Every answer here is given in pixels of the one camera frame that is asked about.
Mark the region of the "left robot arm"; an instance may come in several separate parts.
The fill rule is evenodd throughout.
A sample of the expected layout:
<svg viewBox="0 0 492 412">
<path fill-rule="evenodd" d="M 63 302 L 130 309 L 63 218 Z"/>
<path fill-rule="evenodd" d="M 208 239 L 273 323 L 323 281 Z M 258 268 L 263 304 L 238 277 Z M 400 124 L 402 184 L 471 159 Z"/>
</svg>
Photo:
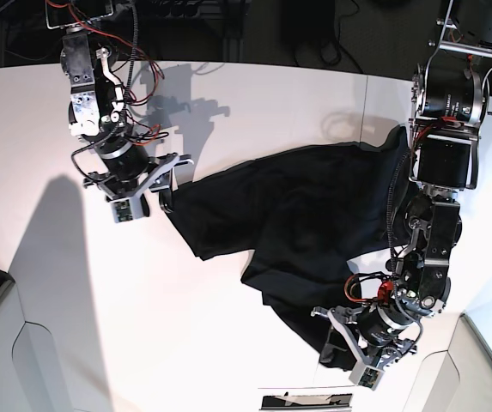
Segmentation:
<svg viewBox="0 0 492 412">
<path fill-rule="evenodd" d="M 392 251 L 373 298 L 314 309 L 352 355 L 350 381 L 368 389 L 386 366 L 416 351 L 416 340 L 401 333 L 445 307 L 450 254 L 461 234 L 457 195 L 477 187 L 492 72 L 492 1 L 451 1 L 437 23 L 432 54 L 413 78 L 409 150 L 399 162 L 420 190 L 404 217 L 410 242 Z"/>
</svg>

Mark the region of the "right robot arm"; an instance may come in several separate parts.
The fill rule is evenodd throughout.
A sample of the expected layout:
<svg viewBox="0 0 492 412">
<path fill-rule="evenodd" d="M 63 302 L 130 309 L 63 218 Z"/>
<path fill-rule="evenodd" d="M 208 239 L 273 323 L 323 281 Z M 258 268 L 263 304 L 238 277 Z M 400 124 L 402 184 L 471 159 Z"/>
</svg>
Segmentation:
<svg viewBox="0 0 492 412">
<path fill-rule="evenodd" d="M 146 125 L 137 121 L 131 108 L 148 99 L 139 100 L 131 91 L 131 81 L 122 81 L 113 66 L 118 60 L 116 40 L 130 49 L 128 63 L 133 67 L 146 53 L 138 45 L 138 15 L 134 2 L 127 2 L 132 13 L 132 39 L 101 30 L 97 23 L 114 15 L 113 1 L 93 1 L 81 10 L 76 1 L 46 2 L 46 23 L 50 29 L 61 28 L 60 64 L 70 81 L 70 134 L 82 140 L 78 155 L 92 151 L 106 171 L 80 174 L 84 187 L 95 186 L 116 210 L 129 209 L 132 203 L 143 206 L 144 193 L 159 195 L 161 207 L 170 210 L 173 194 L 173 170 L 191 162 L 186 155 L 164 154 L 154 157 L 146 148 L 167 136 L 159 124 Z"/>
</svg>

